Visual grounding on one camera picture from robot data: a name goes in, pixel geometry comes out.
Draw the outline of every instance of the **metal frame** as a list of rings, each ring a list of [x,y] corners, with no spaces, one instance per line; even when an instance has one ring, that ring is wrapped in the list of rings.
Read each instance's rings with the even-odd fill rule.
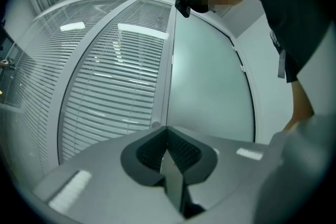
[[[49,169],[52,170],[59,165],[58,160],[58,122],[63,99],[68,88],[69,81],[77,64],[84,55],[87,48],[90,46],[95,37],[102,31],[102,29],[125,8],[136,2],[137,0],[128,0],[100,20],[87,34],[83,37],[75,50],[72,52],[67,63],[65,64],[59,79],[55,85],[55,91],[52,95],[50,107],[52,108],[48,114],[47,123],[47,153]]]
[[[166,126],[167,122],[167,111],[168,111],[167,95],[169,95],[169,89],[170,89],[170,74],[172,64],[171,59],[172,59],[174,35],[175,35],[174,33],[175,16],[176,16],[176,8],[172,6],[166,30],[166,33],[169,34],[169,37],[164,41],[161,53],[159,71],[157,73],[158,79],[156,81],[151,125],[154,122],[159,122],[160,126]]]

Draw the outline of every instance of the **gray surface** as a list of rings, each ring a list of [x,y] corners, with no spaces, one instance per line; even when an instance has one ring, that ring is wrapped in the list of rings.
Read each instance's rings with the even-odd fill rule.
[[[267,146],[262,144],[209,137],[181,127],[176,129],[207,144],[217,152],[218,163],[208,179],[189,187],[193,203],[206,210],[227,198],[261,162],[237,155],[237,150],[245,148],[263,153],[267,149]]]
[[[206,214],[192,218],[186,223],[253,223],[260,188],[267,176],[279,165],[286,138],[286,133],[275,134],[261,161],[237,184],[237,188]]]
[[[125,146],[149,132],[141,131],[92,145],[52,171],[34,193],[45,200],[55,193],[65,178],[79,169],[86,170],[92,178],[69,209],[67,216],[71,219],[82,223],[111,223],[112,220],[113,223],[182,222],[183,217],[175,210],[163,188],[139,185],[121,166],[120,154]]]
[[[153,130],[95,144],[51,172],[34,193],[49,200],[77,170],[86,170],[92,178],[75,204],[66,214],[82,223],[179,223],[184,218],[175,209],[162,187],[144,187],[133,181],[123,170],[120,155],[126,145]],[[218,163],[201,184],[190,186],[192,202],[208,209],[207,213],[188,220],[190,223],[252,223],[260,187],[278,165],[286,134],[274,135],[269,146],[196,134],[175,127],[186,135],[214,148]],[[239,148],[263,152],[260,161],[236,154]],[[166,169],[170,197],[178,200],[177,184],[181,182],[173,169]]]

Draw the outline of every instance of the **window blinds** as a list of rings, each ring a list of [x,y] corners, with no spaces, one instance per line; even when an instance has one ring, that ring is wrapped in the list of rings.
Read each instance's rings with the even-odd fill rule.
[[[150,128],[170,9],[139,0],[90,45],[63,103],[63,161],[98,141]]]
[[[30,154],[39,160],[40,167],[36,167],[35,170],[41,170],[42,175],[49,172],[46,124],[48,111],[52,109],[49,105],[58,77],[85,34],[106,14],[125,1],[81,1],[40,18],[37,23],[41,23],[41,29],[17,62],[8,99],[20,108],[20,113],[8,117],[8,137],[17,136],[28,143]],[[85,27],[69,31],[60,29],[63,25],[78,22],[82,22]]]

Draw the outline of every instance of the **black object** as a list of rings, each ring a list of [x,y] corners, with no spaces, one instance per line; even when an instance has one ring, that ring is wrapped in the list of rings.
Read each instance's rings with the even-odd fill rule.
[[[175,8],[183,15],[183,17],[188,18],[190,16],[190,6],[187,0],[175,0]]]
[[[204,182],[217,165],[217,155],[211,147],[172,127],[161,127],[129,144],[121,153],[121,165],[141,185],[164,186],[160,168],[166,150],[186,185]]]

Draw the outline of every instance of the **person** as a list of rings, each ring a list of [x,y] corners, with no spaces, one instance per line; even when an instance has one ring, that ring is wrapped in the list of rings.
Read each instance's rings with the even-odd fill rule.
[[[233,6],[242,0],[188,0],[196,12]],[[323,38],[330,16],[320,0],[260,0],[271,29],[270,38],[279,52],[278,77],[291,83],[293,113],[284,130],[313,116],[312,105],[297,79]]]

